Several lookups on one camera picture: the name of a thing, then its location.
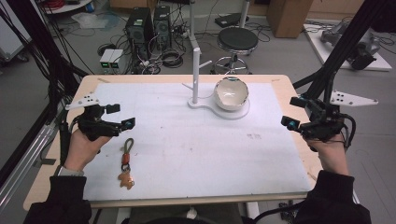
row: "white table surface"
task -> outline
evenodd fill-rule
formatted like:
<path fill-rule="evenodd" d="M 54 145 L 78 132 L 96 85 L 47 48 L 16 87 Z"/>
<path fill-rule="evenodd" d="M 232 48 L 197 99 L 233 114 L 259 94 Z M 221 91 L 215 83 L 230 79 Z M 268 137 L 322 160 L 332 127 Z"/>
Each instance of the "white table surface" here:
<path fill-rule="evenodd" d="M 120 104 L 103 115 L 120 122 L 136 117 L 131 131 L 114 137 L 85 168 L 90 201 L 153 200 L 183 203 L 218 197 L 244 201 L 269 194 L 305 194 L 306 171 L 282 117 L 272 85 L 248 83 L 250 110 L 225 120 L 207 109 L 190 109 L 191 90 L 180 83 L 100 84 L 100 105 Z M 201 84 L 200 96 L 215 84 Z M 121 148 L 129 137 L 135 185 L 120 188 Z"/>

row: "robotic hand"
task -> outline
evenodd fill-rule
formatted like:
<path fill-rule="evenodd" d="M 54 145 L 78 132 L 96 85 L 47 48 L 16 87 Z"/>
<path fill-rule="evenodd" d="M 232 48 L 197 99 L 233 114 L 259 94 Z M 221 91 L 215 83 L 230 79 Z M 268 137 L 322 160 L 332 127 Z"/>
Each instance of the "robotic hand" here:
<path fill-rule="evenodd" d="M 131 130 L 134 127 L 134 118 L 123 120 L 121 123 L 108 122 L 102 120 L 102 116 L 105 114 L 116 113 L 120 111 L 120 105 L 106 105 L 100 106 L 99 100 L 93 93 L 84 96 L 82 99 L 75 101 L 74 103 L 67 105 L 66 110 L 84 107 L 84 112 L 73 119 L 70 129 L 64 120 L 60 125 L 60 136 L 61 136 L 61 165 L 64 164 L 69 144 L 71 132 L 73 126 L 77 123 L 78 128 L 87 135 L 91 141 L 96 140 L 99 136 L 119 136 L 121 132 Z"/>
<path fill-rule="evenodd" d="M 350 137 L 348 134 L 346 135 L 344 147 L 348 148 L 350 146 L 356 123 L 349 115 L 341 114 L 338 105 L 326 105 L 319 99 L 305 100 L 297 97 L 292 97 L 290 104 L 304 107 L 310 122 L 300 125 L 299 120 L 283 116 L 280 123 L 286 126 L 288 130 L 300 133 L 304 139 L 318 139 L 327 142 L 333 136 L 339 134 L 343 128 L 347 132 L 344 119 L 350 119 L 352 121 L 352 135 Z"/>

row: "white bracket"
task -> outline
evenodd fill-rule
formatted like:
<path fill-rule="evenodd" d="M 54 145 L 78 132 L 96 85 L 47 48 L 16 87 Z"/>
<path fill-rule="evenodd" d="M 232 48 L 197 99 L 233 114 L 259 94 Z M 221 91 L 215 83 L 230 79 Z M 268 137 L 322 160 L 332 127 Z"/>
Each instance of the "white bracket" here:
<path fill-rule="evenodd" d="M 200 48 L 195 48 L 193 53 L 193 63 L 192 63 L 192 102 L 194 104 L 198 103 L 198 82 L 199 82 L 199 69 L 212 63 L 212 61 L 208 61 L 203 64 L 199 64 L 200 60 Z"/>
<path fill-rule="evenodd" d="M 332 97 L 330 102 L 332 105 L 346 106 L 378 105 L 378 100 L 363 98 L 341 91 L 332 91 Z"/>
<path fill-rule="evenodd" d="M 80 108 L 88 105 L 99 105 L 99 100 L 96 98 L 95 94 L 91 91 L 90 94 L 85 95 L 83 98 L 71 103 L 70 105 L 66 105 L 66 110 L 71 110 L 75 108 Z"/>

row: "table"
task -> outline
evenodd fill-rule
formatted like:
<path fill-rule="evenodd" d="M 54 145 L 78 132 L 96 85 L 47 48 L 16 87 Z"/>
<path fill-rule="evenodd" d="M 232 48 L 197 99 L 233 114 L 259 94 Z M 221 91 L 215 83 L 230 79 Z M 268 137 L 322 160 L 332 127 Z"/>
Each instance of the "table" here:
<path fill-rule="evenodd" d="M 200 84 L 213 83 L 222 79 L 224 76 L 201 75 Z M 281 75 L 244 75 L 238 76 L 248 83 L 266 83 L 274 89 L 276 99 L 284 115 L 300 119 L 307 122 L 307 117 L 303 109 L 289 105 L 290 97 L 295 96 L 296 92 L 292 87 L 290 80 L 286 76 Z M 186 83 L 192 82 L 192 75 L 158 75 L 158 76 L 88 76 L 84 77 L 75 99 L 80 99 L 90 91 L 95 91 L 99 83 Z M 81 114 L 83 109 L 75 109 L 69 112 L 68 120 Z M 298 149 L 298 154 L 302 159 L 304 168 L 309 178 L 311 186 L 314 185 L 318 170 L 321 169 L 317 155 L 312 153 L 306 146 L 306 143 L 297 133 L 291 133 L 292 141 Z M 59 135 L 56 136 L 47 158 L 59 159 Z M 26 200 L 23 204 L 24 209 L 28 210 L 31 203 L 43 202 L 46 200 L 50 182 L 49 177 L 54 174 L 56 165 L 43 166 L 33 184 Z M 283 199 L 302 199 L 306 191 L 290 192 L 284 194 L 260 194 L 260 195 L 238 195 L 233 197 L 193 197 L 189 199 L 168 199 L 168 200 L 132 200 L 132 201 L 91 201 L 92 207 L 123 207 L 123 206 L 141 206 L 141 205 L 160 205 L 160 204 L 190 204 L 190 203 L 234 203 L 248 201 L 264 201 L 264 200 L 283 200 Z"/>

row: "gray floor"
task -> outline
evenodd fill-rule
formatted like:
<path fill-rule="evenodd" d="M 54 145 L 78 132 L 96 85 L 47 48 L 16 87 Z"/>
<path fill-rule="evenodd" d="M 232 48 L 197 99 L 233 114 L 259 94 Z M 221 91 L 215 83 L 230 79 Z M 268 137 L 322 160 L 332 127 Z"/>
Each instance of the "gray floor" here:
<path fill-rule="evenodd" d="M 99 46 L 109 43 L 115 35 L 122 35 L 125 21 L 118 17 L 112 18 L 112 26 L 104 30 L 80 30 L 75 23 L 70 24 L 69 16 L 64 14 L 58 22 L 64 28 L 71 29 L 65 37 L 95 74 L 101 74 L 100 56 L 97 54 Z M 217 33 L 219 27 L 214 23 L 212 15 L 207 31 Z M 199 17 L 197 33 L 205 30 L 208 17 Z M 251 17 L 249 22 L 266 25 L 265 18 Z M 296 39 L 274 38 L 270 31 L 263 31 L 270 37 L 269 42 L 261 42 L 250 55 L 243 56 L 253 74 L 283 74 L 292 82 L 311 75 L 321 67 L 321 62 L 314 52 L 305 34 Z M 201 62 L 215 61 L 227 55 L 216 44 L 214 35 L 197 35 L 203 52 Z M 184 64 L 178 69 L 163 68 L 161 74 L 191 74 L 192 54 L 188 40 L 185 41 L 187 51 L 183 56 Z M 396 46 L 387 47 L 396 51 Z M 379 54 L 393 67 L 396 67 L 396 56 L 384 49 Z M 86 69 L 85 65 L 72 54 L 76 66 Z M 0 68 L 0 142 L 2 156 L 0 164 L 3 166 L 9 155 L 21 141 L 47 103 L 47 81 L 40 75 L 33 60 L 29 63 L 12 62 L 8 67 Z M 201 69 L 201 74 L 209 74 L 210 66 Z M 356 177 L 355 190 L 363 205 L 372 215 L 373 223 L 396 223 L 396 70 L 389 72 L 352 71 L 340 69 L 335 77 L 334 88 L 339 91 L 378 99 L 379 105 L 366 107 L 342 107 L 342 112 L 354 117 L 358 129 L 352 147 L 347 153 L 352 175 Z M 297 92 L 306 91 L 302 87 Z M 37 173 L 32 167 L 28 176 L 23 180 L 6 210 L 0 215 L 0 223 L 22 223 L 26 212 L 22 209 L 23 200 L 32 185 Z M 277 202 L 260 203 L 261 212 L 275 207 Z M 114 223 L 115 209 L 105 209 L 99 223 Z M 265 223 L 283 223 L 279 218 L 265 219 Z"/>

